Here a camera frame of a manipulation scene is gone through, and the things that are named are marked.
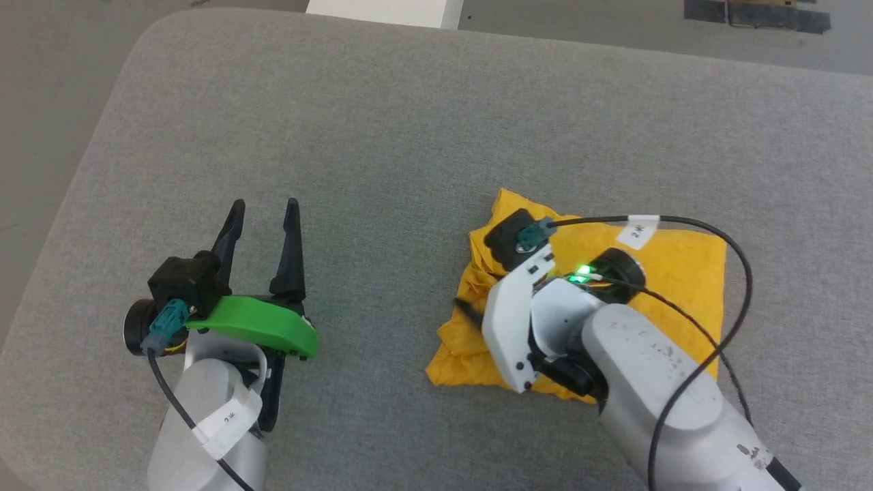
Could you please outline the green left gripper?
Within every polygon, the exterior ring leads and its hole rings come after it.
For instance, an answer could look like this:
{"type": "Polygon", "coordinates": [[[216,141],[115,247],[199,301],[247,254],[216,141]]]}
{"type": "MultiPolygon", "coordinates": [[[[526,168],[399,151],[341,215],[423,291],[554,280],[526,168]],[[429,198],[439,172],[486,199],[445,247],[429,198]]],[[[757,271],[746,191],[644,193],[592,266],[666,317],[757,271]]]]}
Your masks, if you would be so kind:
{"type": "MultiPolygon", "coordinates": [[[[216,275],[230,280],[237,240],[242,236],[246,202],[231,205],[224,226],[211,248],[219,260],[216,275]]],[[[272,432],[280,416],[281,389],[287,357],[309,360],[319,350],[317,330],[304,314],[306,298],[304,253],[299,202],[289,198],[282,223],[284,231],[280,263],[269,286],[271,295],[291,304],[265,297],[233,295],[218,302],[205,320],[191,320],[185,348],[185,366],[201,359],[218,359],[236,369],[243,384],[255,389],[263,406],[258,429],[272,432]]]]}

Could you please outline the grey fabric sofa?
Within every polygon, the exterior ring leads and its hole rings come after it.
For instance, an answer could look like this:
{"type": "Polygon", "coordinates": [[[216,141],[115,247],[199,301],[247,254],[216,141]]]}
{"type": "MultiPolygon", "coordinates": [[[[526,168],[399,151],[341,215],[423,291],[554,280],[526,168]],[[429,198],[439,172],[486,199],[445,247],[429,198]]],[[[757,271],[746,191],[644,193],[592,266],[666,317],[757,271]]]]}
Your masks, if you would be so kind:
{"type": "Polygon", "coordinates": [[[0,353],[0,458],[41,491],[145,491],[168,403],[121,326],[246,200],[266,290],[299,199],[317,357],[269,491],[645,491],[592,405],[424,369],[500,188],[734,237],[728,356],[810,491],[873,491],[873,77],[268,10],[168,16],[129,54],[0,353]]]}

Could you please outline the white flat box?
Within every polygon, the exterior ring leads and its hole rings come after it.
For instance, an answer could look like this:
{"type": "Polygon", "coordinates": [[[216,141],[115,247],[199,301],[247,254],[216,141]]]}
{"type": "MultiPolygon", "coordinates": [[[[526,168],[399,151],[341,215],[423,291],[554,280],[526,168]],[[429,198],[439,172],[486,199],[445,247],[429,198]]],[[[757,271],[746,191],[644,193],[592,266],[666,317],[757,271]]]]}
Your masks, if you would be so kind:
{"type": "Polygon", "coordinates": [[[306,13],[456,30],[463,5],[464,0],[308,0],[306,13]]]}

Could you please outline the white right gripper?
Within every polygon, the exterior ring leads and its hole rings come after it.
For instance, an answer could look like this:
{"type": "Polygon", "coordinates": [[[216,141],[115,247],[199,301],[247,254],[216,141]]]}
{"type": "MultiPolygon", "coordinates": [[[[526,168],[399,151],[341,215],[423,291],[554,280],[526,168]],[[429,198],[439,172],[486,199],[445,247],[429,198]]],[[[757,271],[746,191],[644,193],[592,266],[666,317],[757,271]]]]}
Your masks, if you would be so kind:
{"type": "Polygon", "coordinates": [[[499,375],[512,391],[528,391],[546,377],[587,395],[593,377],[572,359],[572,345],[595,313],[595,296],[564,277],[549,278],[554,267],[551,245],[544,245],[490,289],[484,312],[464,299],[454,299],[454,305],[482,329],[499,375]]]}

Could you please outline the yellow shirt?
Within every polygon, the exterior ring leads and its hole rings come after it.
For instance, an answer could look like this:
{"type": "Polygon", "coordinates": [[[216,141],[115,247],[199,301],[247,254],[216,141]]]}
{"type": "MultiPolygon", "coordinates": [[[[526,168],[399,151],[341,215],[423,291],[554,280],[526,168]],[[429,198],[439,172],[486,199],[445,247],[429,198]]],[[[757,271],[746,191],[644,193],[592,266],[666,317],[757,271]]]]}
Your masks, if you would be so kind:
{"type": "MultiPolygon", "coordinates": [[[[484,237],[516,209],[527,209],[536,220],[561,214],[520,194],[499,190],[486,226],[469,234],[471,261],[462,273],[456,296],[484,310],[488,293],[505,274],[502,265],[484,245],[484,237]]],[[[581,224],[561,228],[551,239],[556,256],[556,273],[577,270],[607,248],[627,250],[618,241],[619,226],[581,224]]],[[[692,315],[719,340],[724,319],[724,267],[726,243],[719,237],[691,230],[660,229],[632,256],[642,265],[649,289],[663,295],[692,315]]],[[[711,343],[677,312],[646,295],[631,301],[636,310],[667,333],[696,361],[711,353],[711,343]]],[[[502,387],[504,382],[482,333],[460,310],[439,327],[441,345],[425,372],[434,385],[485,385],[502,387]]]]}

